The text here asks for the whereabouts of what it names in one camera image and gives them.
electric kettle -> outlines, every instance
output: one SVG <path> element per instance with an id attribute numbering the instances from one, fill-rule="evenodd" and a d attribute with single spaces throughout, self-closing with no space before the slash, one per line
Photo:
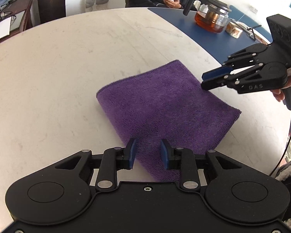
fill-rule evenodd
<path id="1" fill-rule="evenodd" d="M 183 14 L 188 15 L 190 8 L 196 0 L 189 0 L 185 5 Z M 227 4 L 219 0 L 198 0 L 201 2 L 195 15 L 196 23 L 207 31 L 220 33 L 223 31 L 231 12 Z"/>

wire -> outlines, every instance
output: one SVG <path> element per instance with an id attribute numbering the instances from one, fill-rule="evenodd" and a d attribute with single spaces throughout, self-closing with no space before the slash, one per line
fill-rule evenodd
<path id="1" fill-rule="evenodd" d="M 290 135 L 289 140 L 288 140 L 288 143 L 287 143 L 287 145 L 286 145 L 285 152 L 283 153 L 283 155 L 282 155 L 281 159 L 279 160 L 277 166 L 274 168 L 274 170 L 271 172 L 271 174 L 270 174 L 269 176 L 271 176 L 271 175 L 276 171 L 277 167 L 280 165 L 280 163 L 281 163 L 283 157 L 285 156 L 285 154 L 286 154 L 286 152 L 287 152 L 287 150 L 288 150 L 288 147 L 289 147 L 290 141 L 291 141 L 291 135 Z"/>

desk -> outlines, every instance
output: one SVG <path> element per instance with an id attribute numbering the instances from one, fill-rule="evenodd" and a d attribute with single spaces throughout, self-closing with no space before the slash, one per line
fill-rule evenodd
<path id="1" fill-rule="evenodd" d="M 23 50 L 26 56 L 14 59 Z M 70 16 L 1 43 L 0 230 L 12 222 L 4 196 L 14 181 L 82 149 L 123 146 L 96 99 L 101 87 L 175 59 L 199 81 L 220 66 L 147 8 Z M 212 92 L 242 111 L 217 150 L 269 174 L 285 149 L 291 112 L 270 92 Z M 118 179 L 153 180 L 138 162 Z"/>
<path id="2" fill-rule="evenodd" d="M 33 0 L 17 0 L 3 10 L 3 12 L 12 11 L 13 15 L 16 15 L 16 20 L 11 24 L 10 34 L 1 38 L 0 43 L 20 32 L 32 28 L 30 13 L 32 2 Z"/>

screw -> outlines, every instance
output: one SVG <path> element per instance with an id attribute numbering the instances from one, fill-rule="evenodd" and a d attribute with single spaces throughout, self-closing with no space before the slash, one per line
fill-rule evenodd
<path id="1" fill-rule="evenodd" d="M 98 182 L 97 186 L 100 188 L 109 188 L 113 185 L 113 183 L 109 180 L 101 180 Z"/>
<path id="2" fill-rule="evenodd" d="M 198 187 L 198 183 L 195 181 L 186 181 L 183 183 L 183 186 L 187 189 L 194 189 Z"/>

towel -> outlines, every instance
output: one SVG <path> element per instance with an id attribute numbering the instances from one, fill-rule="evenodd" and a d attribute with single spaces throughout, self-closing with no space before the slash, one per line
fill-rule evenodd
<path id="1" fill-rule="evenodd" d="M 220 143 L 241 114 L 209 91 L 179 61 L 111 83 L 97 100 L 123 143 L 137 139 L 137 160 L 157 181 L 178 181 L 165 170 L 160 139 L 205 154 Z"/>

